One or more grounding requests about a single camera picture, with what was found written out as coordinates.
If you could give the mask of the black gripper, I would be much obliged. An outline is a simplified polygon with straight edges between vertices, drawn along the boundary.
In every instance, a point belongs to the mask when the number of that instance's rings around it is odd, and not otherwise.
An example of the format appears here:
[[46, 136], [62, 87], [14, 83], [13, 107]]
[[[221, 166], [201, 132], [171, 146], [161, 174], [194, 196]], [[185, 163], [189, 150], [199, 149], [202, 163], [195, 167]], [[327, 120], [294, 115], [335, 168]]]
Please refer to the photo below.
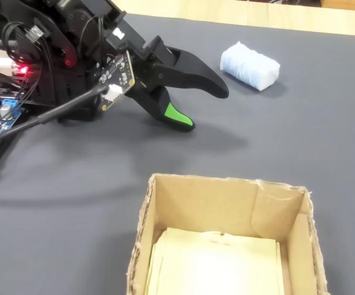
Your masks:
[[166, 87], [199, 89], [225, 99], [224, 80], [194, 54], [168, 47], [175, 56], [168, 65], [168, 50], [157, 36], [149, 44], [124, 20], [125, 12], [105, 15], [105, 52], [116, 56], [129, 51], [135, 85], [126, 93], [154, 119], [180, 132], [194, 130], [195, 123], [172, 104]]

